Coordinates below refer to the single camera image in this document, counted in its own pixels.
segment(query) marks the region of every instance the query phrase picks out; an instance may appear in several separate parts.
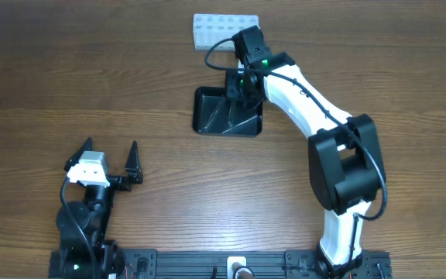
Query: wood grain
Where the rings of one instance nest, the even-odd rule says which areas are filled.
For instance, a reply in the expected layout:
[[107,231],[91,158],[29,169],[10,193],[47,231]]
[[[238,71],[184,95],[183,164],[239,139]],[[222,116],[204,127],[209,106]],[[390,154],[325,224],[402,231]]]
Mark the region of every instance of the wood grain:
[[362,245],[395,277],[446,277],[446,1],[333,0],[0,1],[0,277],[47,275],[63,162],[88,136],[118,174],[139,142],[145,182],[108,231],[123,247],[315,247],[307,141],[284,113],[266,103],[253,139],[192,131],[195,88],[224,80],[193,51],[196,12],[257,14],[274,52],[374,118],[390,200]]

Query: white egg carton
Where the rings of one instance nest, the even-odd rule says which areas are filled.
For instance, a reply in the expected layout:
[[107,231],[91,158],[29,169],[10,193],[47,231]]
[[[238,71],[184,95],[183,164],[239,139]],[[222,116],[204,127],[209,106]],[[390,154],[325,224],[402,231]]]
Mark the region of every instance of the white egg carton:
[[[257,15],[195,14],[192,25],[195,50],[209,50],[220,40],[231,38],[240,30],[259,26]],[[233,42],[225,42],[214,50],[234,50]]]

